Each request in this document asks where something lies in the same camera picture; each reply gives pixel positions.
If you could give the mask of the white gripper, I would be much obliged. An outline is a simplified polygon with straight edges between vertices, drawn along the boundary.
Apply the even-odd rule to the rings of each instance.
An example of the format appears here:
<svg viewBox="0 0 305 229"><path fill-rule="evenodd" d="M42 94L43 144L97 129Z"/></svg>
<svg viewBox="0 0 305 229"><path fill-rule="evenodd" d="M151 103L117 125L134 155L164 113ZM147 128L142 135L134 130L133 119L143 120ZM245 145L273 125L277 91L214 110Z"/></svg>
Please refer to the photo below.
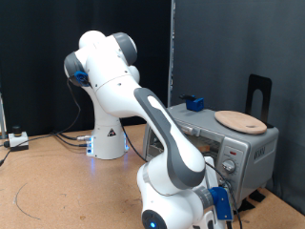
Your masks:
<svg viewBox="0 0 305 229"><path fill-rule="evenodd" d="M199 186L193 188L201 201L203 210L190 229L226 229L227 192L218 186L214 160L210 156L205 156L205 162L204 179Z"/></svg>

